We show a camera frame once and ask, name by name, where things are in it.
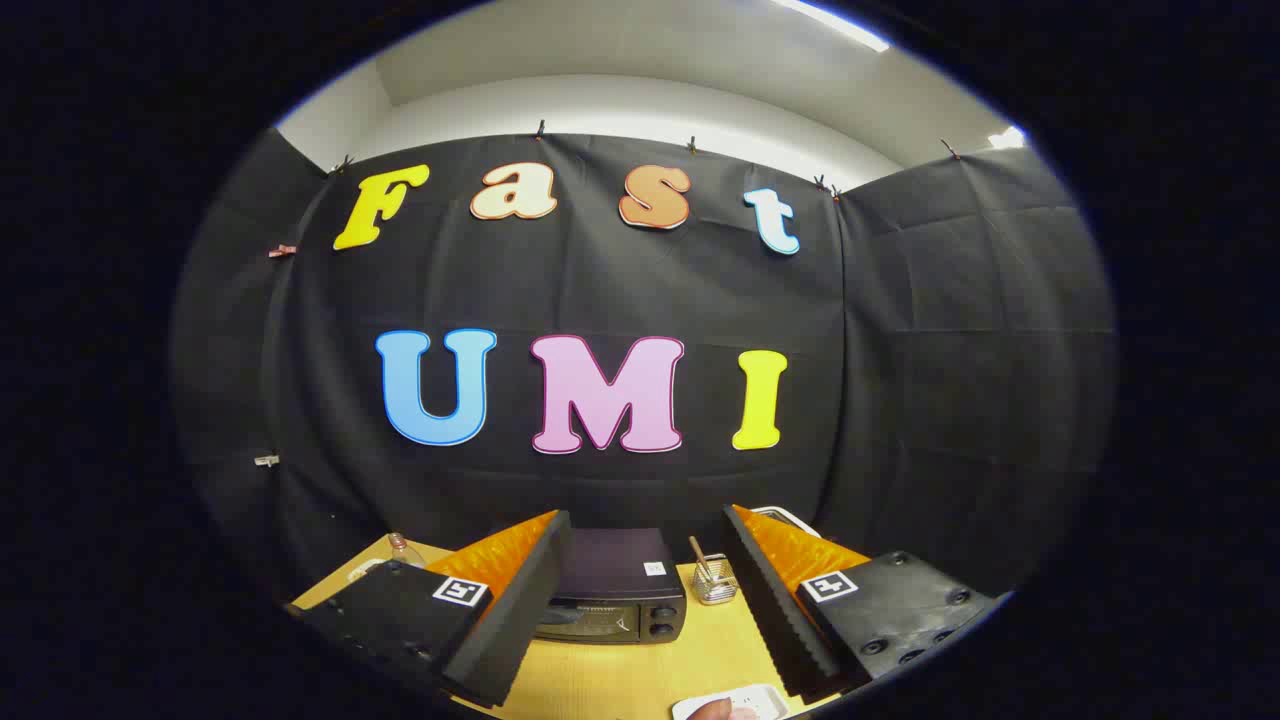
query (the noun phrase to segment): oven door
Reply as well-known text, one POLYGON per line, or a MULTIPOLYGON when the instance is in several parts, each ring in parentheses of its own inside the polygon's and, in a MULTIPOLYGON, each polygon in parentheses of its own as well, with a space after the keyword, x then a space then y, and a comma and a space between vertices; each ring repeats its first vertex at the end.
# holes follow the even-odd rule
POLYGON ((640 642, 640 606, 552 601, 534 637, 580 643, 640 642))

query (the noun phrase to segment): light blue letter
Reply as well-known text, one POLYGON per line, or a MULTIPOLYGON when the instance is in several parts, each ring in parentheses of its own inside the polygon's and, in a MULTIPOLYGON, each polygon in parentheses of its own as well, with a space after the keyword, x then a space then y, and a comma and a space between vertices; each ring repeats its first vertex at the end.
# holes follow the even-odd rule
POLYGON ((782 227, 782 218, 791 217, 791 206, 778 201, 778 193, 772 190, 753 190, 742 195, 748 205, 755 205, 755 225, 760 228, 760 237, 769 250, 783 255, 795 255, 800 250, 800 241, 795 236, 787 234, 782 227))
POLYGON ((419 357, 431 347, 431 338, 413 331, 383 333, 374 342, 383 356, 383 401, 387 419, 399 434, 422 445, 461 445, 484 427, 484 356, 498 345, 489 331, 463 329, 444 336, 453 351, 458 406, 448 418, 436 418, 422 407, 422 377, 419 357))

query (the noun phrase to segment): wire mesh cup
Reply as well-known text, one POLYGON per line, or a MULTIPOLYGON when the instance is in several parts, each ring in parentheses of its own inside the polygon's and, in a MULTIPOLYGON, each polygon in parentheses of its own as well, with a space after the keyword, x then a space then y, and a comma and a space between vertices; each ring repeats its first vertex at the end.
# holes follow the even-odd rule
POLYGON ((708 555, 705 561, 710 577, 703 570, 701 564, 694 565, 694 593, 698 594, 699 602, 719 605, 733 600, 737 594, 737 580, 733 578, 728 559, 723 553, 717 553, 708 555))

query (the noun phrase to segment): ceiling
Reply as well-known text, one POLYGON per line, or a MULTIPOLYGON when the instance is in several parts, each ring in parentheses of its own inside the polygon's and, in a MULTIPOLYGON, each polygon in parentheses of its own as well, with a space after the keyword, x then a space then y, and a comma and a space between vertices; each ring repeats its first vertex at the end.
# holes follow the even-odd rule
POLYGON ((376 59, 393 105, 521 77, 621 74, 733 92, 911 167, 989 147, 1010 123, 891 47, 860 45, 771 0, 497 0, 376 59))

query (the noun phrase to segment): pink letter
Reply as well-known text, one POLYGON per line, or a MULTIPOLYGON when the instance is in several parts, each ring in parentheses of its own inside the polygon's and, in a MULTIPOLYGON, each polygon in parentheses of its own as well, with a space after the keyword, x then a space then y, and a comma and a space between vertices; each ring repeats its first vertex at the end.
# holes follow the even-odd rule
POLYGON ((572 334, 553 334, 534 341, 530 351, 543 361, 543 432, 534 436, 534 448, 548 455, 566 455, 582 447, 572 430, 570 407, 577 411, 591 445, 604 450, 631 410, 631 429, 622 447, 631 452, 667 452, 680 447, 672 388, 676 361, 685 346, 669 337, 643 337, 631 345, 613 382, 604 379, 586 341, 572 334))

